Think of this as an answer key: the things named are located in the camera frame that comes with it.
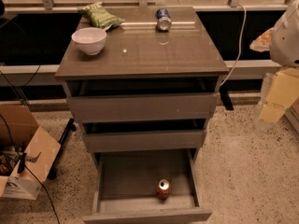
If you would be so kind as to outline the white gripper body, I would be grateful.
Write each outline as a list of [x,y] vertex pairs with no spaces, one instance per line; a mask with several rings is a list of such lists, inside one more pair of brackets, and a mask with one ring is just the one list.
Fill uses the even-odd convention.
[[299,0],[288,7],[273,27],[270,58],[282,66],[299,67]]

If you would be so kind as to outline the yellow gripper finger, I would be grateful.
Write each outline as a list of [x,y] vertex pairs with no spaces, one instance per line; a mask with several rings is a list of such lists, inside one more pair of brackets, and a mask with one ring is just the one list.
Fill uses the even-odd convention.
[[260,129],[275,126],[299,98],[299,70],[284,68],[263,79],[261,99],[256,106],[254,124]]
[[269,28],[261,35],[259,35],[254,41],[251,42],[249,48],[258,52],[265,52],[270,50],[270,42],[273,29]]

